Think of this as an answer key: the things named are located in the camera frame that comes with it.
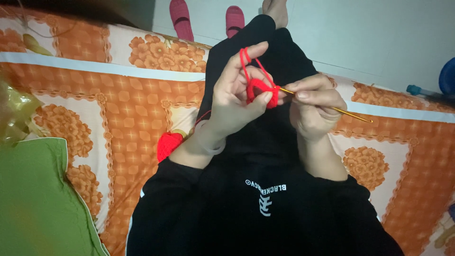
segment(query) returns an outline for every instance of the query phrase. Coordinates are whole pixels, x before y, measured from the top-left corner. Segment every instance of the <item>foot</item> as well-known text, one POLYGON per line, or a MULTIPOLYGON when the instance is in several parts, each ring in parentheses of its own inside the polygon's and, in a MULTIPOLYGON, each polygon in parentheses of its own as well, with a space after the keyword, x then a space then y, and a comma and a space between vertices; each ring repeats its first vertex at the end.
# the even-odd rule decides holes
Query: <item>foot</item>
POLYGON ((276 29, 288 25, 286 0, 264 0, 262 2, 262 13, 270 16, 275 21, 276 29))

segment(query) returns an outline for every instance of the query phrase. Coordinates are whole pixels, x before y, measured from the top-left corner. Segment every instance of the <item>bangle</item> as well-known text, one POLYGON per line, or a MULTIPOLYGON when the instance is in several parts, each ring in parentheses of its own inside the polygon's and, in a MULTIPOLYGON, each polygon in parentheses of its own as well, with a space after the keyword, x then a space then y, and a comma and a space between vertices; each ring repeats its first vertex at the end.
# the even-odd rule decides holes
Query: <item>bangle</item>
POLYGON ((207 123, 208 120, 201 120, 197 123, 196 127, 194 128, 194 135, 196 136, 196 141, 199 143, 199 145, 207 152, 209 155, 218 155, 220 154, 224 148, 226 147, 226 138, 222 139, 218 145, 215 146, 215 149, 208 149, 206 148, 203 143, 201 143, 201 140, 199 136, 201 136, 199 130, 201 127, 207 123))

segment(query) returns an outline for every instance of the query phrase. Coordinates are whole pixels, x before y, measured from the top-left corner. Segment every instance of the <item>bed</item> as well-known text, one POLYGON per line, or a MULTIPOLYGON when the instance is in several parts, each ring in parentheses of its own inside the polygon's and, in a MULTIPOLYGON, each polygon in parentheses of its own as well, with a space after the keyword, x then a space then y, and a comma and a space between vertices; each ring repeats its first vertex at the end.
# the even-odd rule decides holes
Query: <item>bed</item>
MULTIPOLYGON (((34 123, 66 139, 68 182, 109 253, 124 255, 159 137, 189 134, 196 121, 210 46, 25 10, 31 31, 21 13, 0 12, 1 69, 43 102, 34 123)), ((406 255, 455 255, 455 110, 326 75, 349 111, 374 121, 345 115, 330 139, 384 228, 406 255)))

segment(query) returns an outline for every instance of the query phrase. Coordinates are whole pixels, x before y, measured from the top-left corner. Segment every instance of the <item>gold crochet hook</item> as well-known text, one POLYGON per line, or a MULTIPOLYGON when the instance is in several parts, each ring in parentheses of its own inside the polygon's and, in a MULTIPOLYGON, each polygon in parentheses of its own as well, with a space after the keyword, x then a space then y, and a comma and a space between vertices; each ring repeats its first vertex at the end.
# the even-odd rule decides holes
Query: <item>gold crochet hook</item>
MULTIPOLYGON (((280 87, 280 90, 282 90, 283 92, 295 94, 295 92, 288 91, 288 90, 286 90, 286 89, 284 89, 284 88, 281 88, 281 87, 280 87)), ((345 114, 345 115, 354 117, 354 118, 356 118, 356 119, 358 119, 358 120, 361 120, 361 121, 364 121, 364 122, 367 122, 367 123, 372 123, 372 122, 373 122, 373 120, 369 120, 369 121, 368 121, 368 120, 365 119, 365 118, 361 118, 361 117, 359 117, 359 116, 356 116, 356 115, 354 115, 354 114, 352 114, 352 113, 350 113, 350 112, 341 110, 341 109, 339 109, 339 108, 335 108, 335 107, 331 107, 331 108, 334 109, 334 110, 336 110, 336 111, 338 111, 338 112, 340 112, 340 113, 342 113, 342 114, 345 114)))

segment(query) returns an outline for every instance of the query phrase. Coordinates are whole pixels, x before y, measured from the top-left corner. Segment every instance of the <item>slipper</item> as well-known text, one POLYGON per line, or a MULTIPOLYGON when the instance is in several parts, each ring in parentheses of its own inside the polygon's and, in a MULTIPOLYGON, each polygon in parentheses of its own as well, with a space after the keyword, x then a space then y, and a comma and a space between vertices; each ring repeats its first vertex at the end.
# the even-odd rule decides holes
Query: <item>slipper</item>
POLYGON ((172 0, 169 4, 169 12, 177 37, 194 41, 193 30, 191 29, 190 13, 185 0, 172 0))
POLYGON ((233 37, 239 30, 245 27, 245 17, 242 9, 238 6, 230 6, 226 11, 226 35, 233 37))

